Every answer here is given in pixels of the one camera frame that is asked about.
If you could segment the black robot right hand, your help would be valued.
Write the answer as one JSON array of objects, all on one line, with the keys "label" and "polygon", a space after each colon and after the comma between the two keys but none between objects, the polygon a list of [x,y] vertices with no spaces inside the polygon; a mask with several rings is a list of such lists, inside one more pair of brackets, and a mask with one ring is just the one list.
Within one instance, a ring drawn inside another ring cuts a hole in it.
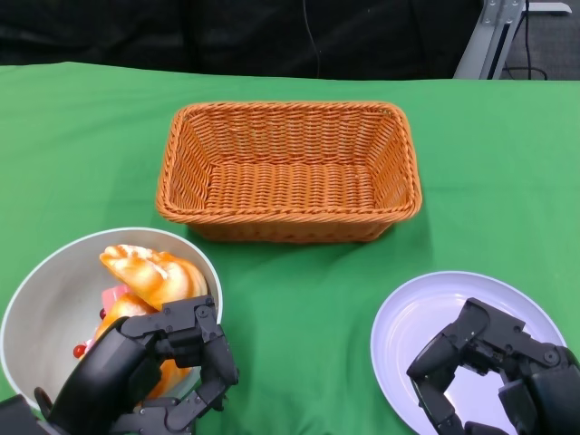
[{"label": "black robot right hand", "polygon": [[430,424],[439,434],[499,434],[496,427],[461,421],[445,392],[455,371],[496,372],[498,397],[519,434],[579,431],[579,361],[566,347],[541,343],[524,322],[476,298],[411,363],[407,374]]}]

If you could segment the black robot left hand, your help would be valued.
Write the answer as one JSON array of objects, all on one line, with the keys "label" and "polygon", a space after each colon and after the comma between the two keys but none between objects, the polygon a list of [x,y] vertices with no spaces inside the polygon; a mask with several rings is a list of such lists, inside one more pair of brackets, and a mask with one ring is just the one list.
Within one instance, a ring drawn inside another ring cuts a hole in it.
[{"label": "black robot left hand", "polygon": [[[182,399],[149,395],[161,365],[198,367],[200,384]],[[190,434],[196,419],[220,411],[238,369],[215,303],[199,296],[155,314],[113,322],[78,363],[55,401],[34,391],[46,421],[61,434]]]}]

